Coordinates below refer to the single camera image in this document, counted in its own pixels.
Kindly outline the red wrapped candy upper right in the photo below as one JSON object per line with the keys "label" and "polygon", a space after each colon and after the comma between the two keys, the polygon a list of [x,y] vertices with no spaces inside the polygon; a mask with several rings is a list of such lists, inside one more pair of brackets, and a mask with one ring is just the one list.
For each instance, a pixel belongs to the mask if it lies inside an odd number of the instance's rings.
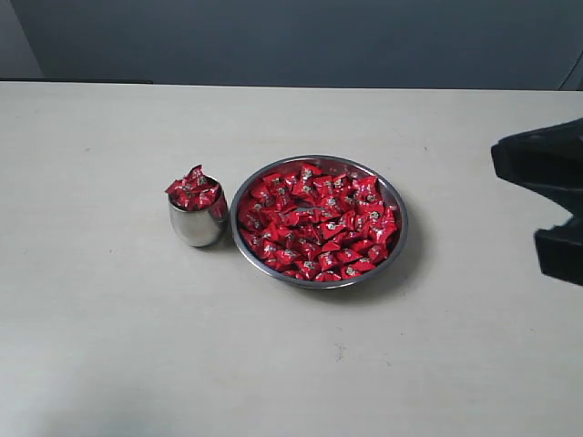
{"label": "red wrapped candy upper right", "polygon": [[358,201],[374,203],[381,198],[377,190],[377,177],[356,178],[353,180],[354,198]]}

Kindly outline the stainless steel cup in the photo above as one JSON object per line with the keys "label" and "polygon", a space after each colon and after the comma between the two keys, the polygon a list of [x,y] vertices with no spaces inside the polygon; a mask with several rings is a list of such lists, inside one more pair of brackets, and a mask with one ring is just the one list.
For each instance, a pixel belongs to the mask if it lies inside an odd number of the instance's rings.
{"label": "stainless steel cup", "polygon": [[228,226],[229,208],[222,186],[219,198],[202,210],[185,211],[173,206],[168,198],[169,219],[177,235],[189,246],[204,248],[213,245]]}

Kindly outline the red wrapped candy left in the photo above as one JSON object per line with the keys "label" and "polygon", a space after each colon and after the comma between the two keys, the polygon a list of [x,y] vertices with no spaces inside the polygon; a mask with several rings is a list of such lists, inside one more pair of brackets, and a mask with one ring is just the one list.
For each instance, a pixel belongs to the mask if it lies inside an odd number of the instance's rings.
{"label": "red wrapped candy left", "polygon": [[261,213],[247,210],[240,216],[241,225],[250,232],[260,232],[266,229],[270,222],[265,220]]}

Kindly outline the stainless steel bowl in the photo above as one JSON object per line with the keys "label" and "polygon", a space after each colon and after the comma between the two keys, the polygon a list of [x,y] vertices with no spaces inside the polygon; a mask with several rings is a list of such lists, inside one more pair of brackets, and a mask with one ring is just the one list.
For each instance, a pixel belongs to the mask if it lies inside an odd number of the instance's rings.
{"label": "stainless steel bowl", "polygon": [[[301,279],[293,279],[286,276],[275,269],[272,269],[260,262],[258,256],[251,252],[249,245],[244,241],[240,226],[242,221],[239,219],[239,213],[243,208],[243,200],[251,193],[251,185],[260,180],[260,178],[278,170],[297,170],[301,168],[302,164],[314,165],[318,168],[329,171],[334,176],[338,176],[344,172],[350,176],[355,177],[376,177],[377,187],[380,190],[380,195],[383,201],[388,203],[388,206],[396,213],[396,236],[388,243],[388,257],[380,263],[380,266],[363,274],[361,277],[354,279],[341,279],[339,281],[308,281]],[[270,163],[264,168],[253,173],[247,178],[236,192],[234,199],[231,202],[230,210],[230,224],[232,230],[232,237],[240,253],[245,259],[255,268],[265,273],[266,275],[280,280],[288,285],[299,287],[308,290],[334,290],[341,289],[352,285],[361,285],[365,281],[371,279],[373,276],[383,272],[388,266],[393,263],[402,249],[407,239],[407,232],[409,230],[408,211],[405,203],[395,189],[395,187],[388,182],[377,171],[368,168],[367,166],[351,161],[347,158],[339,158],[325,155],[303,155],[292,158],[285,158],[279,161]]]}

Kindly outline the red wrapped candy top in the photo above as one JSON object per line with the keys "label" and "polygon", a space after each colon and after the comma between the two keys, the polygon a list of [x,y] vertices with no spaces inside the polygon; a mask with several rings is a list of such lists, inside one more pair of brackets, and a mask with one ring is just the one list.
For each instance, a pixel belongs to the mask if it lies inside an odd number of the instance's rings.
{"label": "red wrapped candy top", "polygon": [[302,163],[301,170],[299,174],[299,180],[306,182],[308,179],[313,177],[319,177],[322,171],[317,167],[309,163]]}

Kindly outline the red candies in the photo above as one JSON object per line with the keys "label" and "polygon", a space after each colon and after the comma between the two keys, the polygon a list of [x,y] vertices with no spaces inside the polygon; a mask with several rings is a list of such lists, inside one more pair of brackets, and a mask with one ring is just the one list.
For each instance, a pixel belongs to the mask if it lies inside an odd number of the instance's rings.
{"label": "red candies", "polygon": [[166,190],[170,203],[178,209],[195,211],[209,208],[221,193],[220,183],[206,175],[202,165],[176,179]]}

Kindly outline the red wrapped candy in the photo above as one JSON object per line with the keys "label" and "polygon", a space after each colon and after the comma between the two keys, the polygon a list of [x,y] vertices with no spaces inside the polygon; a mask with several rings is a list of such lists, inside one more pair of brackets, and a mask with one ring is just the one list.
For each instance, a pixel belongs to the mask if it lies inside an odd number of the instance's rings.
{"label": "red wrapped candy", "polygon": [[318,261],[298,260],[295,262],[295,265],[303,280],[315,280],[322,271]]}
{"label": "red wrapped candy", "polygon": [[309,163],[302,163],[301,170],[299,174],[299,180],[306,182],[308,179],[313,177],[319,177],[322,171],[317,167]]}
{"label": "red wrapped candy", "polygon": [[374,203],[381,198],[377,190],[377,177],[356,178],[353,180],[354,198],[358,201]]}
{"label": "red wrapped candy", "polygon": [[240,216],[241,225],[250,232],[260,232],[266,229],[270,222],[265,220],[261,213],[247,210]]}
{"label": "red wrapped candy", "polygon": [[353,264],[347,264],[341,267],[342,279],[353,279],[375,269],[376,266],[370,260],[357,260]]}

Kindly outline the red wrapped candy front centre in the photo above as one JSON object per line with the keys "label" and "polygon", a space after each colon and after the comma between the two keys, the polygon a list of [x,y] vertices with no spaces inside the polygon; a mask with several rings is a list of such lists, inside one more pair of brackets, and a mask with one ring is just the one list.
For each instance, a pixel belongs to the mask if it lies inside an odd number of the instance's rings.
{"label": "red wrapped candy front centre", "polygon": [[298,260],[295,262],[295,265],[303,280],[315,280],[322,271],[318,261]]}

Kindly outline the red wrapped candy front right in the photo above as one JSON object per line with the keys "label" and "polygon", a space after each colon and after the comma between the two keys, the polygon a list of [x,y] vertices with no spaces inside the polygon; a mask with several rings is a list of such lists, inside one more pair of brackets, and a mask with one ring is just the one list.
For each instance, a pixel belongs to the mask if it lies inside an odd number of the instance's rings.
{"label": "red wrapped candy front right", "polygon": [[357,260],[353,264],[347,264],[341,267],[342,279],[353,279],[375,269],[376,266],[370,260]]}

